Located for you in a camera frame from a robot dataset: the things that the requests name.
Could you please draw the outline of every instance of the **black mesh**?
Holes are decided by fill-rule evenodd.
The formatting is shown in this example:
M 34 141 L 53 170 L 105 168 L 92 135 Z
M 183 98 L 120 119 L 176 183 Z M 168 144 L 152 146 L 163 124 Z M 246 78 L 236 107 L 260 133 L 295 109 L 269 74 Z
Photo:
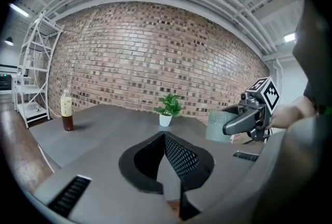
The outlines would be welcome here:
M 159 164 L 163 156 L 164 137 L 160 136 L 136 153 L 134 163 L 141 173 L 156 180 Z
M 193 170 L 199 161 L 194 152 L 184 148 L 167 135 L 165 135 L 165 154 L 180 179 Z

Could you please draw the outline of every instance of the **gray sleeve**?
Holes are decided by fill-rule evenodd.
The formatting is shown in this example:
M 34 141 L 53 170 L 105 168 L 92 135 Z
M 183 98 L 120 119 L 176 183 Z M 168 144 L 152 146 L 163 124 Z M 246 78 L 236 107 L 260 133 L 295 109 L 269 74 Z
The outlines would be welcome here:
M 305 88 L 305 91 L 303 92 L 303 95 L 306 96 L 312 103 L 315 103 L 315 98 L 313 96 L 312 88 L 311 88 L 309 82 L 307 83 L 307 86 Z

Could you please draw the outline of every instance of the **white wall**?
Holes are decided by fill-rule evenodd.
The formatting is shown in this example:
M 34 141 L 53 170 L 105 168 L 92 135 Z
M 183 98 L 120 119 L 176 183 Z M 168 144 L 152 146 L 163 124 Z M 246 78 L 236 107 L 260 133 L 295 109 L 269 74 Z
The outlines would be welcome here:
M 277 81 L 277 77 L 276 77 L 276 71 L 273 68 L 273 62 L 266 63 L 266 65 L 268 66 L 268 68 L 270 69 L 270 77 L 272 78 L 273 82 L 275 85 L 278 85 L 278 81 Z
M 12 38 L 13 46 L 9 46 L 4 41 L 8 37 Z M 0 37 L 0 64 L 18 65 L 21 46 L 24 36 L 14 29 L 4 29 Z
M 284 68 L 280 104 L 293 102 L 303 95 L 308 79 L 296 60 L 281 63 Z

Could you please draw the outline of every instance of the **gray table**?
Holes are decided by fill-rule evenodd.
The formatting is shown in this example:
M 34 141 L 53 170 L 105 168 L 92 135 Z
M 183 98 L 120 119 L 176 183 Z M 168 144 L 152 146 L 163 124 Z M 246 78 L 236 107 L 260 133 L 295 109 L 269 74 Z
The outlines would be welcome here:
M 118 168 L 126 149 L 159 131 L 170 131 L 213 156 L 215 167 L 208 180 L 202 188 L 186 192 L 188 201 L 200 211 L 222 200 L 252 168 L 254 162 L 234 158 L 233 153 L 261 152 L 259 146 L 206 140 L 206 127 L 195 118 L 174 118 L 164 128 L 159 125 L 157 114 L 110 105 L 91 107 L 73 117 L 75 130 L 71 132 L 63 130 L 61 119 L 37 125 L 30 131 L 43 151 L 61 167 L 35 192 L 40 201 L 48 204 L 76 175 L 92 179 L 68 217 L 79 223 L 178 222 L 164 196 L 138 191 Z

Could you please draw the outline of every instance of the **brown liquid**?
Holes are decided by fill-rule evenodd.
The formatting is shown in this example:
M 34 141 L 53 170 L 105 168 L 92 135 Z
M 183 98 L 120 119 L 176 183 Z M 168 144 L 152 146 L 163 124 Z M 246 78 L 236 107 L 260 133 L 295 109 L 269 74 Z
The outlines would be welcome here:
M 62 116 L 63 129 L 66 131 L 72 131 L 74 129 L 73 116 Z

